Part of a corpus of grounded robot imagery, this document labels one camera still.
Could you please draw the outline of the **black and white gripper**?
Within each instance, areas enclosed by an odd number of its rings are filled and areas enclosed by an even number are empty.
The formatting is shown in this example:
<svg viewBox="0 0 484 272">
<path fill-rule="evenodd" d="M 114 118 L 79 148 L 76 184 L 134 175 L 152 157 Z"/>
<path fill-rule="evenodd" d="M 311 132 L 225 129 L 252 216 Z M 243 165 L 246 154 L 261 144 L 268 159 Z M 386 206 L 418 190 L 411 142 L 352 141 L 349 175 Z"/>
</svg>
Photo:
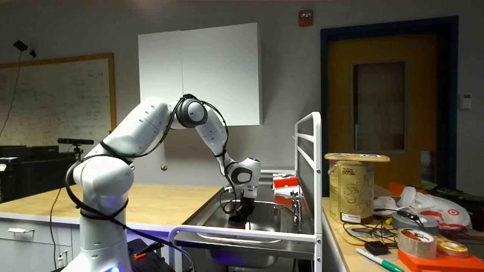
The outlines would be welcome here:
<svg viewBox="0 0 484 272">
<path fill-rule="evenodd" d="M 244 184 L 232 184 L 232 192 L 234 192 L 234 201 L 241 206 L 241 207 L 249 207 L 253 204 L 256 193 L 258 193 L 258 186 L 253 183 L 244 183 Z"/>
</svg>

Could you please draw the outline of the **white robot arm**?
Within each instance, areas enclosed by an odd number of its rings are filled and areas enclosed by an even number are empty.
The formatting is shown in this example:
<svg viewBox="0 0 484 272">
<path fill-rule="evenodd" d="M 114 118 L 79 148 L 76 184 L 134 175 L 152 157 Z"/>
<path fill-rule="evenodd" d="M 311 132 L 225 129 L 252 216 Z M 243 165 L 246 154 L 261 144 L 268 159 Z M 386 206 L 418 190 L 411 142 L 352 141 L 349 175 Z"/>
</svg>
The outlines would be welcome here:
<svg viewBox="0 0 484 272">
<path fill-rule="evenodd" d="M 170 129 L 196 130 L 231 187 L 229 218 L 247 219 L 256 198 L 259 162 L 252 157 L 235 160 L 228 154 L 222 113 L 191 94 L 175 104 L 146 98 L 64 174 L 67 186 L 81 189 L 69 195 L 79 212 L 79 251 L 61 272 L 132 271 L 125 225 L 128 190 L 140 172 L 138 160 L 155 151 Z"/>
</svg>

